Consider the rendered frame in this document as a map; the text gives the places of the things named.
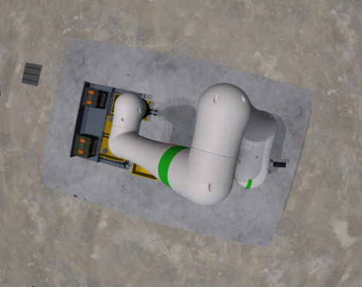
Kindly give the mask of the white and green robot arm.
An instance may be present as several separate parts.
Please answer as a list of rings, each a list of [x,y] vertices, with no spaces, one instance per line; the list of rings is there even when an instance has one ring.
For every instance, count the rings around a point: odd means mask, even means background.
[[[286,167],[270,159],[275,118],[251,106],[245,92],[233,84],[214,84],[201,95],[191,149],[140,136],[140,123],[148,114],[148,102],[141,95],[121,94],[115,101],[109,150],[199,205],[222,202],[234,177],[240,186],[255,189],[273,166]]]

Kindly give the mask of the dark blue-grey metal shelf rack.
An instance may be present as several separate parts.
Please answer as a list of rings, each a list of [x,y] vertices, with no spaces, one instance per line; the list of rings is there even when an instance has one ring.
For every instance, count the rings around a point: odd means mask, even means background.
[[[102,90],[102,91],[108,92],[105,109],[91,108],[91,107],[81,105],[86,87],[95,88],[97,90]],[[77,114],[77,118],[76,118],[76,122],[75,122],[74,133],[73,133],[73,137],[72,137],[72,145],[71,145],[71,150],[70,150],[70,155],[69,155],[70,158],[77,156],[77,155],[73,155],[73,151],[74,151],[73,149],[74,149],[75,139],[76,139],[77,134],[94,135],[94,136],[98,137],[98,145],[97,145],[95,156],[91,157],[91,158],[85,158],[85,159],[95,161],[96,163],[101,162],[101,163],[105,163],[105,164],[108,164],[111,166],[116,166],[121,169],[124,169],[124,168],[126,170],[129,169],[129,161],[126,161],[126,162],[113,161],[108,158],[104,159],[104,158],[100,157],[100,148],[101,148],[101,144],[102,144],[102,140],[103,140],[103,136],[104,136],[104,129],[105,129],[105,125],[106,125],[107,115],[114,115],[113,113],[111,113],[111,110],[112,110],[115,92],[118,92],[118,94],[123,94],[125,92],[131,92],[131,91],[121,90],[121,89],[117,89],[114,87],[108,87],[108,86],[99,85],[99,84],[92,84],[87,81],[84,82],[83,90],[81,93],[81,99],[80,99],[80,103],[79,103],[79,107],[78,107],[78,114]]]

